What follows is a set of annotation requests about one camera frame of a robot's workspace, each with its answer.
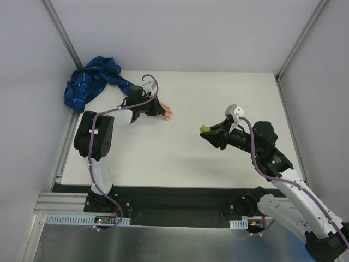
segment white wall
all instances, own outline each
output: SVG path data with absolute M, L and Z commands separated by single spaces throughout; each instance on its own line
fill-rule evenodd
M 330 1 L 281 81 L 312 188 L 345 221 L 349 221 L 348 14 L 348 0 Z
M 75 69 L 39 0 L 0 2 L 0 261 L 15 261 L 48 190 L 71 110 Z
M 83 64 L 277 73 L 319 0 L 52 0 Z

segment white table surface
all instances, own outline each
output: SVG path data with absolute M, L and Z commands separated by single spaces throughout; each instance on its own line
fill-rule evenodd
M 248 153 L 231 146 L 221 151 L 199 137 L 201 125 L 223 121 L 231 104 L 241 106 L 252 124 L 261 120 L 272 123 L 279 137 L 276 146 L 300 174 L 273 74 L 132 71 L 121 76 L 140 85 L 147 73 L 156 77 L 158 97 L 171 107 L 172 121 L 142 114 L 135 123 L 113 130 L 107 158 L 114 185 L 274 188 L 254 170 Z M 123 98 L 117 86 L 107 85 L 85 110 L 112 109 Z M 73 145 L 61 184 L 91 184 L 87 166 Z

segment blue cloth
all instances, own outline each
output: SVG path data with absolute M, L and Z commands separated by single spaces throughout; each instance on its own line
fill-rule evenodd
M 121 67 L 115 64 L 114 58 L 95 57 L 83 68 L 75 70 L 67 82 L 64 92 L 64 103 L 78 112 L 83 112 L 85 105 L 98 96 L 107 83 L 118 85 L 128 95 L 133 84 L 119 74 Z

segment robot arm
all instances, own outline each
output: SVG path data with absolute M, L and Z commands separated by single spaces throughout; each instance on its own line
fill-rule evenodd
M 344 223 L 320 201 L 293 169 L 292 163 L 275 147 L 278 136 L 271 123 L 259 121 L 253 128 L 250 126 L 254 134 L 253 145 L 250 134 L 236 128 L 240 119 L 245 119 L 242 114 L 240 107 L 229 106 L 226 119 L 212 127 L 202 126 L 200 136 L 221 150 L 232 145 L 247 153 L 254 151 L 255 159 L 252 159 L 257 165 L 256 170 L 276 186 L 296 210 L 285 206 L 261 187 L 253 189 L 234 209 L 242 215 L 252 216 L 260 211 L 273 217 L 305 243 L 316 261 L 335 260 L 348 247 L 349 222 Z
M 131 107 L 131 109 L 113 111 L 97 118 L 94 130 L 91 162 L 88 159 L 89 144 L 93 119 L 97 113 L 91 111 L 84 112 L 74 138 L 74 147 L 84 158 L 87 168 L 92 169 L 93 177 L 91 177 L 91 191 L 93 197 L 98 198 L 98 195 L 102 195 L 101 191 L 108 195 L 113 186 L 108 171 L 108 164 L 105 159 L 111 147 L 113 129 L 124 124 L 135 122 L 139 118 L 140 113 L 145 113 L 148 116 L 165 116 L 166 110 L 160 105 L 157 99 L 147 102 L 152 96 L 154 96 L 154 86 L 154 81 L 144 81 L 143 87 L 130 86 L 129 95 L 124 98 L 120 108 Z

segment yellow object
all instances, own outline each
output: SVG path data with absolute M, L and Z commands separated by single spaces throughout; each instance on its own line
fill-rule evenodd
M 201 133 L 206 133 L 206 132 L 210 132 L 210 131 L 211 131 L 211 127 L 206 127 L 204 124 L 200 127 Z

